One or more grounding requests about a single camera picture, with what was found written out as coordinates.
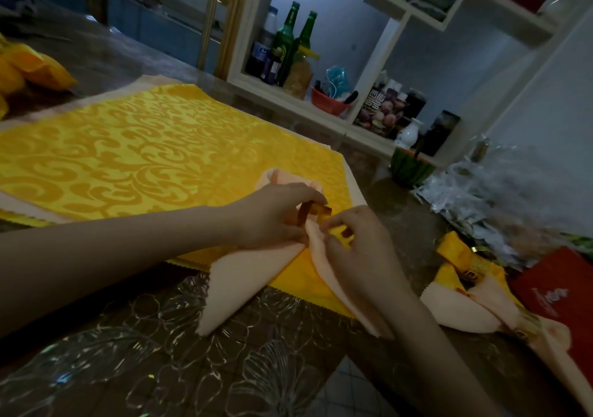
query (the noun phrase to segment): red booklet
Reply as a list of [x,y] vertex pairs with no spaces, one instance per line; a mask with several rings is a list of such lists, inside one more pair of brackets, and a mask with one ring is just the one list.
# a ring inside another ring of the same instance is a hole
[[527,309],[570,328],[568,353],[593,385],[593,266],[561,247],[510,286]]

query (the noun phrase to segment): red basket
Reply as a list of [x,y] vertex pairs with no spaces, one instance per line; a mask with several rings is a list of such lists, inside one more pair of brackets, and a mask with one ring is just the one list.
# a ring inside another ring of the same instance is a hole
[[311,88],[311,103],[334,116],[339,116],[350,107],[350,105],[345,105],[341,101],[330,99],[315,88]]

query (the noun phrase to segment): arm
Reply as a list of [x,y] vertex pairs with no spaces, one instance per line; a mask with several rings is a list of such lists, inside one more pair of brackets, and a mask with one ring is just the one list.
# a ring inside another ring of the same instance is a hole
[[268,185],[227,206],[155,212],[0,234],[0,337],[160,261],[214,246],[301,239],[295,207],[325,197]]
[[391,237],[367,206],[324,221],[322,230],[345,225],[354,234],[347,249],[326,237],[326,252],[348,290],[373,304],[387,320],[426,385],[429,415],[498,416],[496,407],[472,375],[430,311],[420,302],[399,266]]

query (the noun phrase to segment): white vase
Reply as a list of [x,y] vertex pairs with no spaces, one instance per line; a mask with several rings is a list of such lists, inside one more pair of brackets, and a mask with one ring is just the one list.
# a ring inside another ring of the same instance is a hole
[[422,122],[418,119],[411,119],[410,125],[405,127],[396,138],[396,145],[410,150],[410,147],[418,140],[418,130]]

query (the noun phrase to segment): green bottle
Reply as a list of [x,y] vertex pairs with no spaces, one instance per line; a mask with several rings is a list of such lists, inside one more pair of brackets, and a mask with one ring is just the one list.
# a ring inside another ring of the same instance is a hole
[[284,86],[284,82],[286,78],[288,78],[288,74],[291,71],[292,67],[292,59],[294,58],[295,53],[297,52],[299,46],[303,46],[306,48],[311,48],[311,33],[313,32],[313,25],[315,25],[315,19],[317,19],[317,13],[315,11],[311,11],[309,16],[307,17],[307,22],[305,22],[305,26],[302,27],[301,35],[294,39],[294,42],[291,45],[291,49],[289,50],[288,54],[286,55],[286,61],[282,63],[280,67],[279,76],[277,77],[277,83],[280,86]]
[[291,49],[292,42],[295,38],[292,34],[292,31],[295,27],[295,21],[297,19],[298,9],[300,7],[300,3],[292,3],[291,10],[288,12],[288,16],[284,21],[284,26],[276,32],[274,42],[272,42],[271,44],[270,54],[273,53],[274,49],[276,48],[282,52],[282,54],[280,55],[280,61],[284,61],[286,59],[286,55],[288,51]]

